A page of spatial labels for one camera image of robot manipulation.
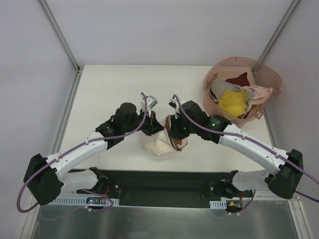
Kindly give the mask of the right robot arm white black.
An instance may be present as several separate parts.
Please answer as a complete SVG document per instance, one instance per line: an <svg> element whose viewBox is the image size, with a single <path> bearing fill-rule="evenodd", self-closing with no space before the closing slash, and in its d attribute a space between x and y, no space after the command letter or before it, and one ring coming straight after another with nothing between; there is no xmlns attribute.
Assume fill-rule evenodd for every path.
<svg viewBox="0 0 319 239"><path fill-rule="evenodd" d="M253 160L259 171L233 171L224 184L225 193L236 196L246 190L270 190L273 194L291 199L303 175L303 155L296 149L287 152L267 145L243 132L237 125L220 115L208 116L197 103L181 103L171 98L169 105L175 113L170 118L169 136L183 140L191 134L231 148Z"/></svg>

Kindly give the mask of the beige round mesh laundry bag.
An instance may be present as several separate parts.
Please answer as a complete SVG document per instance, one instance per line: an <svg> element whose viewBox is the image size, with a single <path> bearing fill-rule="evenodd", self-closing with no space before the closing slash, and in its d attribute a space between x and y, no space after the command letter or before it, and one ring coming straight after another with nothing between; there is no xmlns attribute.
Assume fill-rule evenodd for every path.
<svg viewBox="0 0 319 239"><path fill-rule="evenodd" d="M181 152L184 147L187 146L187 138L182 140L172 138L169 133L171 131L171 115L163 119L160 124L164 127L164 130L157 132L152 136L146 136L141 134L140 142L143 149L151 155L163 156L173 152Z"/></svg>

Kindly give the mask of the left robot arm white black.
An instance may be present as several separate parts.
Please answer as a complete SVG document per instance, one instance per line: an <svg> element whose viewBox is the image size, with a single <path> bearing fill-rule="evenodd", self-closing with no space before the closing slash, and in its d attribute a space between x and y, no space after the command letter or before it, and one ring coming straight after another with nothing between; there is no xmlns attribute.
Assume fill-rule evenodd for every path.
<svg viewBox="0 0 319 239"><path fill-rule="evenodd" d="M90 190L106 193L109 182L97 168L72 172L72 169L92 156L109 150L125 137L142 131L147 136L162 131L153 107L157 100L147 97L141 101L141 110L132 103L123 103L109 120L99 125L78 145L47 157L33 156L29 162L24 183L41 206L54 201L60 194Z"/></svg>

